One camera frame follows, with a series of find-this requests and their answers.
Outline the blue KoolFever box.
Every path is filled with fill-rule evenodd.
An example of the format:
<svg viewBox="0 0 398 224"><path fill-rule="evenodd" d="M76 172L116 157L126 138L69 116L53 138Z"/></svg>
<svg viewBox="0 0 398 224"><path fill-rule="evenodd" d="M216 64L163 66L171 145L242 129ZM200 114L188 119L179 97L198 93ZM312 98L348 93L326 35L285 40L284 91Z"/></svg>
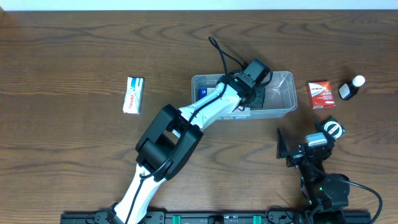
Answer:
<svg viewBox="0 0 398 224"><path fill-rule="evenodd" d="M196 102L213 92L215 88L198 88L194 91L193 102ZM219 120L225 119L244 119L251 115L251 109L239 106L234 111L218 118Z"/></svg>

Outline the white Panadol box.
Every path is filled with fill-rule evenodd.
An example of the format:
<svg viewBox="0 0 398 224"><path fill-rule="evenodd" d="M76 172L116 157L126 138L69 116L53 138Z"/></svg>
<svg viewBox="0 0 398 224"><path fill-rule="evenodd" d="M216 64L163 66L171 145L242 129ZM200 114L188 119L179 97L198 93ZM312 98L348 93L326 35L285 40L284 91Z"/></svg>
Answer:
<svg viewBox="0 0 398 224"><path fill-rule="evenodd" d="M123 104L123 112L139 114L141 111L142 94L144 90L144 79L139 77L128 77L126 95Z"/></svg>

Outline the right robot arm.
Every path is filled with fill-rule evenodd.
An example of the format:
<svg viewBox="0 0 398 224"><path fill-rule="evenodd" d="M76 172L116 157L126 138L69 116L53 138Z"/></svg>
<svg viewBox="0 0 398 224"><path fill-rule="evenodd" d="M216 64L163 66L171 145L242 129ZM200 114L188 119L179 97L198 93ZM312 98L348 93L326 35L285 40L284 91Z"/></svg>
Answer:
<svg viewBox="0 0 398 224"><path fill-rule="evenodd" d="M301 173L301 191L310 202L308 208L294 215L293 223L345 223L342 208L348 206L350 187L343 174L327 174L323 161L331 156L336 139L315 122L316 133L289 150L282 131L277 130L276 158L285 159L287 167Z"/></svg>

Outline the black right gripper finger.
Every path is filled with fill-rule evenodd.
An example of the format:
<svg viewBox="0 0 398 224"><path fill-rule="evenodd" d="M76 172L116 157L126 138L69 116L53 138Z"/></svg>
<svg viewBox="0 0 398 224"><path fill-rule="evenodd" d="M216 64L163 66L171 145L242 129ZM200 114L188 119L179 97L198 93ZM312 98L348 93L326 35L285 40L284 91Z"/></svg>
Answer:
<svg viewBox="0 0 398 224"><path fill-rule="evenodd" d="M276 158L277 159L283 159L286 158L288 154L288 149L286 146L286 143L283 139L282 132L279 128L277 128L277 154Z"/></svg>
<svg viewBox="0 0 398 224"><path fill-rule="evenodd" d="M326 133L326 131L324 130L323 126L320 124L320 122L318 120L315 120L315 131L317 133L323 133L323 134Z"/></svg>

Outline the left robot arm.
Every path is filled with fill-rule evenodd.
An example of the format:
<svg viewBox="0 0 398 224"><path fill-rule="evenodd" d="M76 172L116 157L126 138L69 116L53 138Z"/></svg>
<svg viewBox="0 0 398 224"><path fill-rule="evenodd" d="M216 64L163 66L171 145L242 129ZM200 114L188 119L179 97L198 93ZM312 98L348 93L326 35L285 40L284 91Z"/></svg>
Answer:
<svg viewBox="0 0 398 224"><path fill-rule="evenodd" d="M110 207L107 221L139 223L160 185L187 163L203 130L239 107L262 107L272 76L272 70L255 59L223 75L210 94L191 105L164 106L136 144L134 178L123 199Z"/></svg>

